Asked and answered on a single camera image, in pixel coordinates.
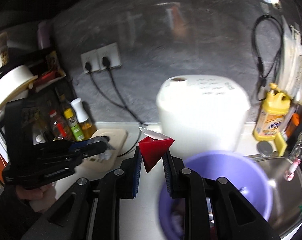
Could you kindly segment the person's left hand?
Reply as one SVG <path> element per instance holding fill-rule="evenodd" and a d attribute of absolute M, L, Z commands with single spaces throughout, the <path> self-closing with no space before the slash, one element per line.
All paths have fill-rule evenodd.
<path fill-rule="evenodd" d="M 26 190 L 21 186 L 16 186 L 16 195 L 20 200 L 28 200 L 35 212 L 45 213 L 56 201 L 55 183 L 33 190 Z"/>

